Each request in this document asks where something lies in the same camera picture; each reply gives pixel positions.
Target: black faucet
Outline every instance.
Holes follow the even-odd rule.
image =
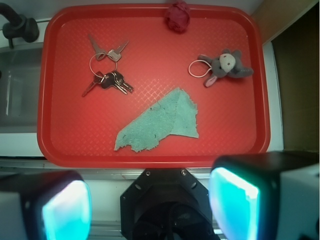
[[[26,18],[17,14],[9,5],[0,2],[0,14],[9,22],[3,25],[2,32],[9,40],[9,47],[14,48],[13,38],[23,38],[27,43],[32,43],[39,37],[39,28],[34,18]]]

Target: gray stuffed animal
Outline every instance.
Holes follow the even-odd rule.
[[[217,79],[225,76],[229,76],[231,78],[244,78],[251,76],[254,73],[254,70],[250,67],[244,67],[242,65],[241,55],[242,53],[240,50],[231,52],[229,49],[224,49],[222,54],[216,58],[210,58],[202,54],[199,55],[198,60],[196,61],[205,61],[208,63],[208,66],[211,66],[209,70],[212,70],[212,75],[204,82],[204,86],[208,88],[212,86]]]

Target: elastic loop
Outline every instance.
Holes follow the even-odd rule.
[[[91,67],[91,62],[92,62],[92,59],[94,59],[94,57],[95,56],[97,56],[97,55],[107,55],[107,56],[110,56],[108,53],[106,54],[106,53],[104,53],[104,52],[99,52],[99,53],[96,53],[95,55],[93,55],[91,58],[90,58],[90,61],[89,61],[89,68],[90,68],[90,70],[91,70],[91,72],[95,75],[95,76],[97,76],[98,78],[103,78],[103,76],[99,76],[98,74],[96,74],[94,71],[93,71],[93,69],[92,69],[92,67]],[[115,61],[115,69],[113,70],[113,71],[115,71],[115,70],[117,70],[117,68],[118,68],[118,64],[117,64],[117,62]]]
[[[194,64],[194,63],[196,63],[196,62],[203,62],[203,63],[205,63],[205,64],[207,64],[207,65],[209,66],[209,69],[205,72],[205,74],[203,74],[203,75],[201,75],[201,76],[197,76],[197,75],[194,75],[194,74],[191,72],[190,68],[191,68],[192,64]],[[195,77],[195,78],[202,78],[202,77],[204,77],[205,75],[207,75],[207,73],[210,72],[211,70],[212,70],[211,65],[210,65],[207,61],[205,61],[205,60],[200,60],[200,59],[199,59],[199,60],[194,60],[192,63],[190,63],[189,68],[188,68],[189,74],[190,74],[191,76]]]

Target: key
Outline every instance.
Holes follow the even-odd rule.
[[[111,86],[120,90],[121,92],[123,92],[125,95],[127,95],[127,91],[126,89],[124,89],[123,87],[121,87],[117,82],[116,82],[116,75],[113,72],[109,72],[106,75],[104,75],[105,78],[103,80],[103,82],[101,83],[101,87],[103,89],[108,89]]]
[[[96,55],[95,58],[96,58],[98,61],[101,61],[101,60],[104,59],[105,56],[107,55],[106,50],[100,48],[100,47],[98,46],[98,44],[96,43],[96,41],[93,39],[93,37],[92,37],[90,34],[88,34],[88,37],[89,37],[89,39],[90,39],[90,42],[91,42],[91,44],[92,44],[92,47],[93,47],[94,50],[95,50],[95,54],[99,54],[99,55]]]
[[[90,85],[83,92],[82,97],[86,96],[88,94],[88,92],[90,92],[94,88],[95,85],[101,84],[105,80],[106,76],[104,76],[102,74],[102,72],[98,71],[96,74],[99,76],[102,76],[102,78],[95,75],[93,78],[93,81],[90,83]]]
[[[120,86],[125,87],[125,89],[128,90],[130,93],[134,91],[134,88],[126,82],[124,76],[120,72],[113,71],[113,73],[115,73],[116,75],[115,81],[117,81]]]
[[[116,50],[111,49],[107,56],[114,62],[118,62],[121,58],[121,52],[122,50],[128,45],[129,41],[126,41],[124,44],[120,45]]]

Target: tray rim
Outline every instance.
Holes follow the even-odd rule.
[[[56,25],[65,24],[65,18],[68,18],[69,15],[73,15],[74,12],[77,12],[77,17],[74,19],[82,19],[79,11],[145,11],[150,16],[154,11],[165,12],[171,4],[95,4],[95,5],[82,5],[82,6],[71,6],[62,9],[59,11],[49,22],[44,36],[43,50],[42,50],[42,62],[41,62],[41,73],[40,73],[40,86],[39,86],[39,102],[38,102],[38,118],[37,118],[37,141],[40,150],[43,155],[52,163],[62,166],[62,167],[73,167],[73,168],[203,168],[211,167],[214,160],[218,157],[217,155],[190,155],[190,156],[74,156],[74,155],[64,155],[57,151],[50,141],[47,141],[44,138],[45,134],[48,134],[48,127],[51,124],[51,108],[48,107],[48,100],[52,99],[52,92],[46,91],[50,83],[45,81],[45,77],[48,72],[53,71],[50,69],[50,61],[48,53],[50,52],[50,46],[52,42],[55,41],[55,33],[52,31]],[[234,7],[226,6],[213,6],[213,5],[199,5],[199,4],[189,4],[191,9],[191,18],[202,18],[198,14],[206,12],[207,14],[219,13],[223,15],[234,15],[234,17],[240,21],[240,25],[245,25],[247,28],[251,28],[251,36],[248,36],[248,41],[250,44],[250,49],[255,51],[250,51],[250,58],[252,55],[255,58],[258,58],[259,61],[256,61],[257,67],[260,69],[260,81],[255,81],[254,84],[258,84],[258,89],[261,89],[261,92],[254,92],[254,99],[260,101],[261,109],[255,108],[256,119],[261,118],[260,121],[257,121],[257,133],[260,132],[264,135],[263,138],[256,138],[256,141],[253,147],[244,154],[256,154],[266,152],[271,138],[271,129],[270,129],[270,115],[269,115],[269,103],[268,103],[268,92],[267,92],[267,81],[265,75],[265,65],[263,62],[263,50],[262,50],[262,41],[259,34],[259,28],[253,19],[243,12],[240,9]],[[79,161],[79,158],[90,158],[89,160]]]

